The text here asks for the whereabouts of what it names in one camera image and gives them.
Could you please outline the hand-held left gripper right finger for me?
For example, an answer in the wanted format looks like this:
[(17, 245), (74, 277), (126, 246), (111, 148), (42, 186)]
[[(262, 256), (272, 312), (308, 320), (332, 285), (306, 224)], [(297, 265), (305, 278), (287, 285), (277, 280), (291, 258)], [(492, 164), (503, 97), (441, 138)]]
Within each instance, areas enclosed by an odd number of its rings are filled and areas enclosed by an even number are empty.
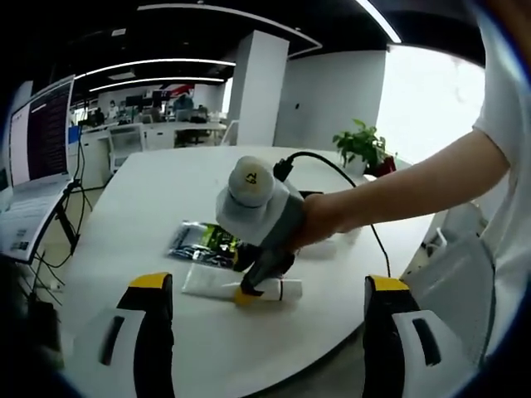
[(364, 327), (364, 397), (453, 397), (475, 373), (460, 339), (399, 279), (365, 278)]

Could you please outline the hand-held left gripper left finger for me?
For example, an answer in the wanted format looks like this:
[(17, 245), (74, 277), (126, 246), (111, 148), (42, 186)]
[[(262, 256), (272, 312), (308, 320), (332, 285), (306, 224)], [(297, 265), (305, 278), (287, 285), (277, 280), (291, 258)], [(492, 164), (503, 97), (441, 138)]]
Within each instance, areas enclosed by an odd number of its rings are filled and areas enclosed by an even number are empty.
[(174, 397), (173, 278), (146, 274), (75, 336), (65, 374), (83, 397)]

